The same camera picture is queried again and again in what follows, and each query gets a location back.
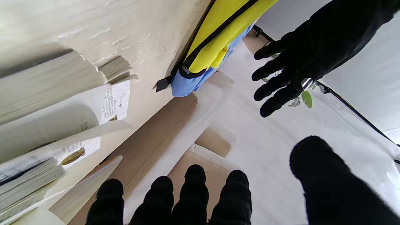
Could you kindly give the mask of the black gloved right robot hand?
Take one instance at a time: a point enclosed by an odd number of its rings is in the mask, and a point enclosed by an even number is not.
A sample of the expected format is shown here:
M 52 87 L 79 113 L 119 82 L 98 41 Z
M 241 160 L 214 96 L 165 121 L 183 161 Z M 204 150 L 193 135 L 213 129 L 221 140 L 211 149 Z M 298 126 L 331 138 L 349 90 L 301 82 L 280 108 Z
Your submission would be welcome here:
M 309 136 L 292 149 L 291 172 L 304 190 L 310 225 L 398 225 L 399 216 L 340 158 L 324 139 Z M 207 219 L 209 192 L 200 165 L 185 173 L 180 199 L 174 204 L 173 183 L 158 177 L 132 216 L 131 225 L 250 225 L 252 199 L 249 181 L 232 171 L 219 202 Z

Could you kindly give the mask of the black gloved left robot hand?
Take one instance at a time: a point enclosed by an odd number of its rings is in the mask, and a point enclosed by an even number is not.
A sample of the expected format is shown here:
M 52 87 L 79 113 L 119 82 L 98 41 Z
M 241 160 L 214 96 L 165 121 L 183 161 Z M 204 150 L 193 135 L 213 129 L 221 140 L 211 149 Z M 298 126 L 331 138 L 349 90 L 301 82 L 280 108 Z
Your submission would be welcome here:
M 256 60 L 279 55 L 257 69 L 253 81 L 281 71 L 254 94 L 255 101 L 267 98 L 260 115 L 270 116 L 353 58 L 398 11 L 398 0 L 333 0 L 296 30 L 256 51 Z

